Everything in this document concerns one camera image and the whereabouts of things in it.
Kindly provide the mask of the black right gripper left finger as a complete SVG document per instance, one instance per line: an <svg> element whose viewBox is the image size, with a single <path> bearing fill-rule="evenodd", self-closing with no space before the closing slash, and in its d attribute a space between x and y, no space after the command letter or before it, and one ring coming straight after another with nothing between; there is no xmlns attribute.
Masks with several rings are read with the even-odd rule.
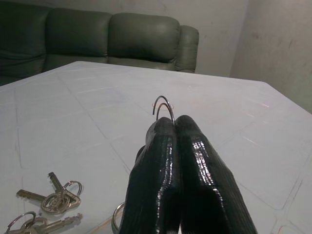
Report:
<svg viewBox="0 0 312 234"><path fill-rule="evenodd" d="M176 234L180 225L180 165L174 125L167 117L148 129L130 172L122 234Z"/></svg>

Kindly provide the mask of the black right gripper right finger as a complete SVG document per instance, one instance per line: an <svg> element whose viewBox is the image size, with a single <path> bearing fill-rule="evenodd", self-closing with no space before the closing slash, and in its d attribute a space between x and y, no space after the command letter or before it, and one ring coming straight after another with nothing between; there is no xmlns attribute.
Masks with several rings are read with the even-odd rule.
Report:
<svg viewBox="0 0 312 234"><path fill-rule="evenodd" d="M188 115L175 121L182 179L184 234L255 234L234 175Z"/></svg>

